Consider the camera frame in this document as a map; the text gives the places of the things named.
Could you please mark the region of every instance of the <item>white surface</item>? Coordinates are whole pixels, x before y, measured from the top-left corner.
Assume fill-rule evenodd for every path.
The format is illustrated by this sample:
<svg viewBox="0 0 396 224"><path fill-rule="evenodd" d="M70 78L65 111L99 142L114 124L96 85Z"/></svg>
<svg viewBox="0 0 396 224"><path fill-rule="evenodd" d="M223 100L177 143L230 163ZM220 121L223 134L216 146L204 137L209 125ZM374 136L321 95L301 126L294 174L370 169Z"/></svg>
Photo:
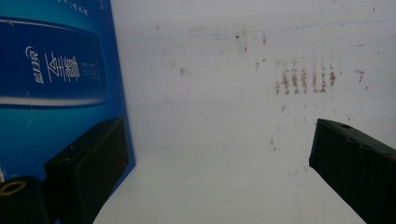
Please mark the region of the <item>white surface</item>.
<svg viewBox="0 0 396 224"><path fill-rule="evenodd" d="M396 147L395 1L112 7L137 166L95 224L363 223L308 158L318 118Z"/></svg>

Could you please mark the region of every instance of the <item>blue packaging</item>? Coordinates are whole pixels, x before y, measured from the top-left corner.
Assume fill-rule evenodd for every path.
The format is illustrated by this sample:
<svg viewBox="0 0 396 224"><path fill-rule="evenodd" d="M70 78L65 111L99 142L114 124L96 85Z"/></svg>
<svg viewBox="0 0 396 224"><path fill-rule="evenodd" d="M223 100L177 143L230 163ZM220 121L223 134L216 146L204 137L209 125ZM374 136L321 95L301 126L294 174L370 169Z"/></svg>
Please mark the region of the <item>blue packaging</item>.
<svg viewBox="0 0 396 224"><path fill-rule="evenodd" d="M46 161L114 118L130 158L119 185L135 163L109 0L0 1L0 182L43 180Z"/></svg>

